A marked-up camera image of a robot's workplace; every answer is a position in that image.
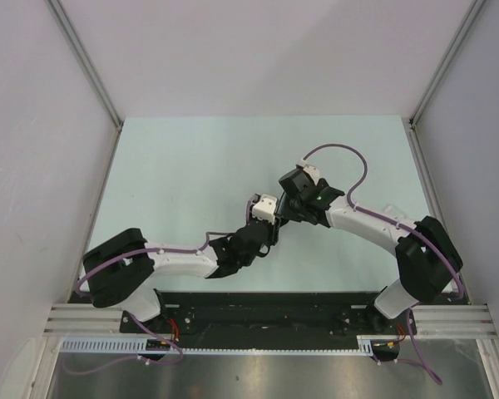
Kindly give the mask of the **clear phone case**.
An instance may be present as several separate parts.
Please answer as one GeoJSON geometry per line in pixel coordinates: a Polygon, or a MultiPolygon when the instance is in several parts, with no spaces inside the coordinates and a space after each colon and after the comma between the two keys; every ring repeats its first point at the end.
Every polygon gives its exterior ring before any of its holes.
{"type": "Polygon", "coordinates": [[[383,212],[392,219],[407,219],[408,215],[393,204],[387,204],[383,208],[383,212]]]}

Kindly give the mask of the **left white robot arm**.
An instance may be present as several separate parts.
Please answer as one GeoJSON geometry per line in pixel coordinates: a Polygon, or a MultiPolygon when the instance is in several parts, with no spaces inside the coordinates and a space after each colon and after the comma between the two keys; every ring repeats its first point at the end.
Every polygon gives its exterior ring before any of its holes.
{"type": "Polygon", "coordinates": [[[197,249],[175,248],[146,239],[138,228],[129,228],[98,245],[83,257],[85,275],[75,291],[87,296],[96,308],[119,306],[149,332],[167,322],[161,307],[160,276],[226,278],[267,256],[279,241],[281,220],[252,219],[234,233],[208,232],[197,249]]]}

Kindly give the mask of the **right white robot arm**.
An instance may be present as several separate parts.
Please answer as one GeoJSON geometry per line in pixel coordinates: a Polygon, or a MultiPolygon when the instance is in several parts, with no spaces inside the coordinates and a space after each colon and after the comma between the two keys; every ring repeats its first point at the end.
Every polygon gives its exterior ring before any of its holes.
{"type": "Polygon", "coordinates": [[[397,316],[415,304],[432,302],[462,269],[462,258],[438,219],[363,212],[311,165],[296,166],[279,184],[284,191],[281,218],[354,234],[395,257],[398,279],[378,294],[367,312],[368,326],[376,333],[387,333],[397,316]]]}

